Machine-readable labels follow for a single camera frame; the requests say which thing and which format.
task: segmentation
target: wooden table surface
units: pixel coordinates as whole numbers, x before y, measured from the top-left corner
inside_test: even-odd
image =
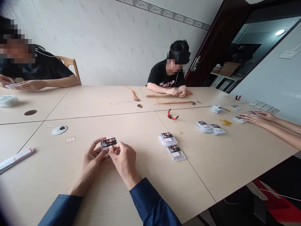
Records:
[[[158,94],[147,89],[146,86],[139,86],[144,95]],[[235,100],[234,97],[229,94],[215,89],[213,87],[187,87],[187,90],[193,92],[192,96],[187,98],[179,98],[175,96],[159,97],[161,102],[171,101],[194,101],[196,105],[176,105],[176,106],[164,106],[155,105],[158,97],[145,97],[154,111],[168,110],[168,109],[184,109],[184,108],[197,108],[197,107],[208,107],[212,105],[230,105],[230,104],[241,104],[243,102]]]
[[[235,121],[233,117],[240,112],[255,109],[239,105],[243,109],[232,111],[233,115],[216,114],[209,107],[174,110],[177,120],[168,119],[167,111],[156,112],[216,202],[298,152],[259,126]],[[232,122],[231,127],[223,126],[219,119]],[[218,124],[226,133],[201,133],[197,121]]]
[[[0,125],[0,162],[17,154],[41,124],[28,122]]]
[[[67,125],[65,133],[51,130]],[[187,160],[175,162],[158,135],[166,132],[155,112],[45,121],[26,143],[36,153],[1,175],[10,206],[21,220],[37,225],[58,194],[65,194],[79,174],[83,155],[93,140],[116,136],[137,151],[136,166],[173,209],[181,222],[215,204]],[[66,139],[76,140],[66,143]],[[129,191],[112,160],[100,169],[81,204],[74,225],[141,225]]]
[[[21,101],[14,107],[0,108],[0,124],[44,121],[70,88],[46,88],[39,91],[0,88],[0,95],[15,95]],[[26,116],[25,112],[37,110]]]
[[[138,86],[131,86],[141,100],[124,86],[75,86],[46,120],[83,118],[152,111]]]

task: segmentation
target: dark wooden door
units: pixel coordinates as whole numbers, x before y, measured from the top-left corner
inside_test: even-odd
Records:
[[[187,86],[202,86],[251,12],[245,0],[224,0],[185,77]]]

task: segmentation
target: decorative border tile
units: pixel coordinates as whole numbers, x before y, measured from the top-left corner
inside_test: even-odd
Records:
[[[208,25],[208,24],[205,24],[203,22],[191,19],[189,17],[171,12],[167,9],[160,8],[158,6],[146,3],[146,2],[141,1],[141,0],[115,0],[115,1],[123,2],[123,3],[126,3],[128,5],[131,5],[131,6],[140,8],[140,9],[144,9],[146,11],[150,11],[152,13],[156,13],[158,15],[165,16],[165,17],[168,17],[168,18],[171,18],[171,19],[174,19],[174,20],[186,23],[186,24],[190,24],[192,26],[195,26],[195,27],[198,27],[198,28],[201,28],[201,29],[204,29],[204,30],[209,30],[210,29],[210,25]]]

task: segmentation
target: wire cutter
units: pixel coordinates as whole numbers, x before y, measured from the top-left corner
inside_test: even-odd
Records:
[[[177,118],[179,117],[179,116],[177,116],[177,117],[175,117],[175,118],[172,118],[172,117],[169,115],[170,111],[171,111],[171,109],[169,109],[169,110],[168,110],[168,113],[167,113],[167,117],[168,117],[169,119],[173,119],[173,120],[174,120],[174,119],[177,119]]]

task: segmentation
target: person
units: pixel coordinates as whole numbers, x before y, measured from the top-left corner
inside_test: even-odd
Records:
[[[24,80],[14,86],[18,90],[80,85],[74,73],[59,59],[18,34],[13,21],[0,16],[0,23],[3,27],[0,32],[0,87],[17,83],[16,78]]]
[[[301,151],[301,137],[298,137],[292,133],[284,131],[283,129],[269,123],[269,121],[272,121],[280,126],[283,126],[284,128],[287,128],[301,135],[300,125],[285,121],[283,119],[279,119],[276,116],[272,115],[271,113],[262,110],[254,110],[253,112],[261,115],[257,116],[249,113],[240,113],[240,117],[247,120],[248,122],[251,122],[255,125],[258,125],[266,129],[267,131],[271,132],[272,134],[276,135],[280,139],[284,140],[285,142],[289,143],[290,145],[292,145],[293,147]]]
[[[122,142],[110,146],[109,151],[102,150],[100,143],[105,137],[95,140],[84,156],[80,175],[68,194],[60,194],[48,209],[38,226],[50,225],[72,225],[82,201],[90,184],[96,175],[99,165],[107,160],[104,157],[107,153],[117,172],[129,190],[134,205],[143,221],[143,225],[181,225],[179,219],[161,198],[155,188],[150,184],[147,178],[141,177],[136,170],[136,152],[135,150]]]
[[[189,46],[186,40],[178,40],[171,44],[167,59],[157,63],[150,72],[147,88],[156,93],[186,96],[183,65],[190,59]]]

